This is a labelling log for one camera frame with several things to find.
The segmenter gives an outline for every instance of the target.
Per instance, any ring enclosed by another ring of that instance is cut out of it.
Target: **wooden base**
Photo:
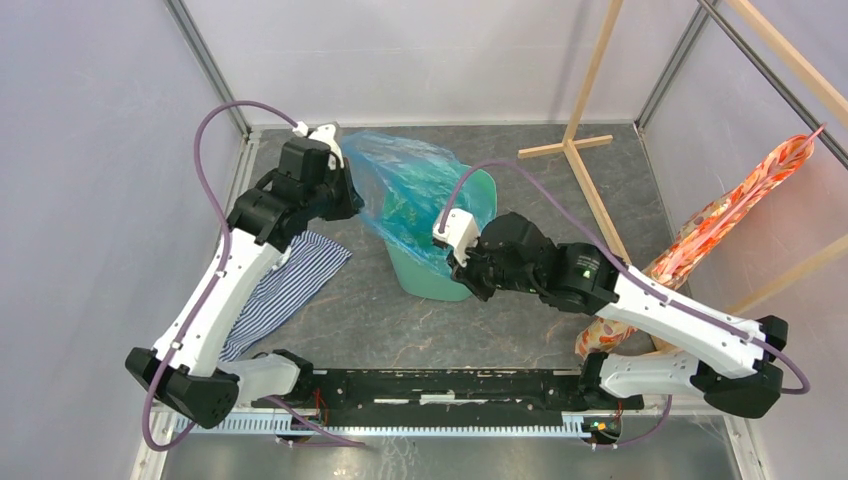
[[[582,140],[573,140],[571,143],[574,147],[580,150],[581,148],[599,147],[612,142],[612,135],[601,135],[600,137],[584,138]],[[541,157],[542,155],[550,155],[552,153],[565,152],[564,143],[552,143],[550,145],[542,145],[541,147],[522,148],[518,151],[518,158],[533,158]]]
[[[583,195],[589,203],[592,215],[595,217],[595,221],[598,222],[598,227],[600,227],[601,233],[603,234],[604,240],[609,246],[610,251],[623,258],[627,263],[631,263],[630,255],[627,254],[627,249],[624,248],[624,243],[618,235],[618,230],[616,230],[615,224],[612,223],[609,212],[607,212],[603,200],[601,200],[600,195],[598,195],[598,190],[595,188],[595,184],[592,182],[592,177],[589,176],[589,172],[586,170],[586,166],[583,164],[583,158],[580,156],[579,152],[581,148],[607,145],[610,142],[612,142],[612,135],[602,135],[600,137],[585,138],[582,140],[566,139],[563,143],[524,148],[518,151],[518,158],[527,159],[554,153],[565,154],[565,158],[568,160],[568,164],[574,172],[574,176],[577,178],[580,190],[583,191]],[[660,353],[677,350],[677,347],[674,345],[661,338],[654,337],[653,335],[651,336],[651,341],[653,341],[654,347]]]

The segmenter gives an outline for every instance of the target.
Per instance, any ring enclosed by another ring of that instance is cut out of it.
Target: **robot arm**
[[[680,295],[642,274],[629,273],[665,294],[746,332],[747,340],[661,303],[619,272],[594,246],[555,245],[516,213],[494,219],[478,233],[468,212],[453,209],[434,242],[450,246],[452,278],[480,300],[496,290],[537,294],[563,312],[598,315],[642,329],[681,347],[685,353],[623,357],[593,353],[584,378],[603,391],[626,398],[636,394],[689,394],[733,415],[758,418],[777,401],[783,372],[773,358],[750,342],[758,338],[779,350],[786,344],[785,321],[727,315]]]
[[[226,271],[217,271],[219,247],[165,334],[152,349],[132,349],[125,362],[136,380],[149,388],[165,352],[174,346],[156,398],[205,428],[220,423],[237,403],[286,394],[294,387],[300,369],[282,355],[222,363],[218,356],[253,289],[269,269],[287,261],[292,239],[306,230],[307,223],[318,217],[351,218],[362,207],[337,142],[337,127],[308,131],[301,125],[295,133],[299,136],[283,145],[279,166],[236,199],[227,217],[232,248]],[[212,275],[220,277],[213,294],[203,302],[182,343],[172,345]]]

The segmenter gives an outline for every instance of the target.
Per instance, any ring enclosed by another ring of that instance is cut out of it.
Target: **gray floor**
[[[396,127],[391,135],[428,141],[452,150],[463,163],[515,158],[518,149],[560,141],[563,126]],[[581,126],[578,138],[613,134],[608,146],[581,155],[633,262],[643,267],[671,242],[653,175],[632,126]],[[286,131],[262,134],[252,181],[273,168]],[[522,161],[562,204],[598,231],[577,180],[562,155]],[[554,241],[585,240],[523,178],[491,169],[499,213],[517,211]],[[535,296],[499,292],[489,302],[422,300],[398,285],[384,243],[358,219],[310,228],[335,239],[353,258],[287,324],[255,345],[248,355],[286,348],[316,367],[570,368],[577,334],[591,319],[559,313]],[[618,351],[652,350],[639,333]]]
[[[625,417],[636,435],[655,418]],[[672,416],[644,443],[592,453],[577,439],[363,437],[367,448],[290,449],[266,435],[192,434],[162,478],[302,480],[739,479],[720,417]]]

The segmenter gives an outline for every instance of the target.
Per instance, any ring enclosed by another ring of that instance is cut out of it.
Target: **wooden pole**
[[[610,0],[607,15],[601,26],[598,43],[595,44],[595,50],[592,52],[592,60],[589,62],[589,71],[586,73],[586,78],[583,79],[583,85],[580,87],[580,93],[577,95],[577,104],[574,106],[574,111],[571,112],[571,118],[568,120],[565,135],[562,137],[563,145],[570,140],[574,140],[574,134],[577,133],[577,126],[580,124],[580,119],[583,118],[583,110],[589,101],[589,94],[592,93],[592,85],[595,84],[595,77],[598,75],[598,69],[601,67],[601,60],[604,58],[604,52],[609,44],[609,39],[612,36],[612,30],[615,27],[615,21],[618,18],[618,12],[621,11],[621,4],[623,2],[624,0]]]
[[[771,298],[773,295],[780,293],[789,285],[801,280],[846,253],[848,253],[848,234],[819,250],[818,253],[807,258],[798,265],[790,268],[784,272],[783,275],[775,278],[751,295],[748,295],[741,302],[730,307],[727,312],[731,315],[739,315],[746,310],[754,308]]]
[[[839,122],[848,128],[848,100],[839,93],[813,65],[801,55],[748,0],[727,0],[727,3],[757,32],[774,53],[785,63],[804,85],[830,110]]]
[[[615,229],[607,208],[604,206],[604,202],[601,200],[601,196],[598,195],[598,190],[595,188],[595,184],[592,182],[592,178],[583,164],[583,159],[580,158],[580,154],[571,140],[565,143],[565,158],[568,159],[568,164],[571,166],[571,170],[574,171],[577,183],[580,184],[580,189],[589,203],[589,208],[592,209],[592,215],[598,222],[598,226],[601,228],[601,233],[607,245],[609,245],[610,250],[612,253],[623,258],[627,263],[632,263],[627,250],[624,248],[624,243],[621,241],[621,237],[618,236],[618,230]]]

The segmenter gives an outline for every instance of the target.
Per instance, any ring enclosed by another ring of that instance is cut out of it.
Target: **white wall panel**
[[[236,97],[358,125],[566,120],[608,4],[186,3]],[[635,118],[692,11],[694,2],[624,3],[586,120]]]
[[[216,242],[191,143],[217,99],[158,1],[2,2],[0,59],[0,477],[127,478],[124,359]],[[223,118],[205,140],[224,194],[240,136]]]
[[[844,2],[766,2],[755,5],[843,93],[848,93],[848,35]],[[848,131],[746,28],[722,12],[848,146]],[[646,129],[646,143],[663,200],[676,228],[742,179],[781,141],[806,126],[715,25],[710,24]],[[727,307],[848,233],[848,171],[816,143],[816,153],[725,238],[690,278],[696,298]],[[813,382],[812,393],[784,397],[755,422],[776,479],[842,478],[848,457],[825,432],[848,428],[842,415],[848,382],[848,258],[755,308],[790,322],[788,353]],[[795,384],[791,374],[786,383]]]

